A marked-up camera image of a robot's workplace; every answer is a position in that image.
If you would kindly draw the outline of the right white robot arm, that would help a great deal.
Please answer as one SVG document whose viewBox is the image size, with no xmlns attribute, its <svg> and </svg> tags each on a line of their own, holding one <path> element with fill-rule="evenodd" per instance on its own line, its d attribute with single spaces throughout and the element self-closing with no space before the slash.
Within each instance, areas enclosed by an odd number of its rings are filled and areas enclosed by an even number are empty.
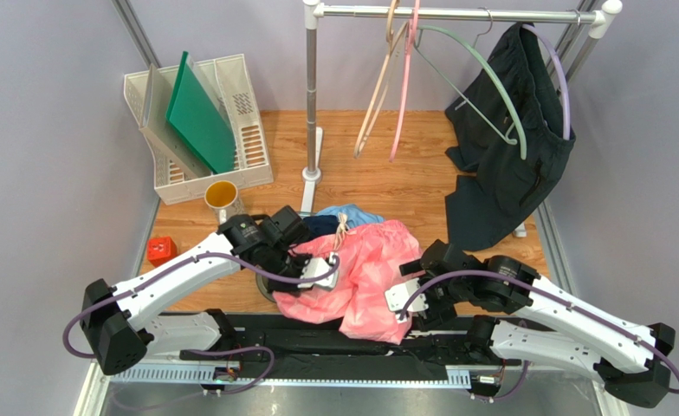
<svg viewBox="0 0 679 416">
<path fill-rule="evenodd" d="M 598 381 L 611 396 L 643 408 L 679 394 L 679 371 L 669 359 L 676 332 L 667 324 L 626 321 L 512 257 L 479 260 L 442 241 L 399 270 L 404 282 L 388 289 L 385 300 L 397 320 L 415 330 L 450 321 L 461 302 L 482 309 L 451 351 L 460 361 L 556 367 Z"/>
</svg>

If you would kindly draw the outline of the pink patterned shorts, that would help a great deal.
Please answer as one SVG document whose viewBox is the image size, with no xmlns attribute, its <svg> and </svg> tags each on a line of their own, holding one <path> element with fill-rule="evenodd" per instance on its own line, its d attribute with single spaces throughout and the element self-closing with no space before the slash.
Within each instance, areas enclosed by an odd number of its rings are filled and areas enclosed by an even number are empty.
<svg viewBox="0 0 679 416">
<path fill-rule="evenodd" d="M 310 323 L 340 318 L 339 331 L 349 338 L 398 345 L 411 324 L 397 321 L 385 292 L 409 279 L 400 274 L 399 266 L 421 257 L 417 239 L 398 220 L 364 224 L 347 232 L 337 254 L 334 289 L 298 295 L 275 291 L 277 308 L 286 317 Z"/>
</svg>

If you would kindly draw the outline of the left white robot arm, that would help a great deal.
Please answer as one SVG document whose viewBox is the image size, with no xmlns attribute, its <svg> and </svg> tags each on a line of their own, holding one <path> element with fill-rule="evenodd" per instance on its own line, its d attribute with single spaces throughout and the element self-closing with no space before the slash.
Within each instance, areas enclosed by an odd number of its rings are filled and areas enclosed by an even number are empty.
<svg viewBox="0 0 679 416">
<path fill-rule="evenodd" d="M 164 316 L 164 310 L 197 289 L 253 270 L 288 289 L 308 289 L 332 276 L 339 259 L 296 254 L 294 246 L 305 241 L 309 229 L 289 206 L 276 214 L 240 213 L 221 218 L 217 231 L 201 243 L 141 276 L 111 286 L 99 279 L 84 291 L 82 308 L 64 331 L 70 354 L 73 326 L 79 326 L 90 353 L 105 375 L 125 372 L 147 356 L 208 351 L 227 332 L 227 323 L 209 312 Z"/>
</svg>

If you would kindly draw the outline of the green clothes hanger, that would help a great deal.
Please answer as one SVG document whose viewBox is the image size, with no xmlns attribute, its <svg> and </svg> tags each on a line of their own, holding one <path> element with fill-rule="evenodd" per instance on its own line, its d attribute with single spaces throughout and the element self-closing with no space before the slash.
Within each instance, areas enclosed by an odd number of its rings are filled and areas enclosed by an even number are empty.
<svg viewBox="0 0 679 416">
<path fill-rule="evenodd" d="M 493 121 L 476 105 L 470 98 L 456 86 L 456 84 L 436 65 L 430 58 L 421 50 L 423 36 L 426 31 L 436 32 L 447 36 L 449 39 L 456 42 L 458 45 L 466 49 L 469 54 L 479 63 L 483 72 L 488 76 L 488 79 L 493 83 L 496 92 L 498 93 L 504 107 L 508 111 L 512 125 L 504 133 L 501 131 Z M 448 29 L 433 25 L 420 24 L 417 26 L 417 39 L 413 44 L 413 48 L 426 61 L 426 63 L 457 93 L 458 97 L 462 99 L 462 103 L 472 108 L 474 112 L 498 135 L 498 137 L 509 146 L 517 146 L 519 149 L 519 157 L 521 160 L 527 159 L 527 136 L 522 124 L 521 118 L 516 110 L 508 91 L 505 89 L 500 77 L 490 66 L 488 61 L 482 57 L 478 50 L 469 42 L 462 39 L 459 35 L 451 32 Z"/>
</svg>

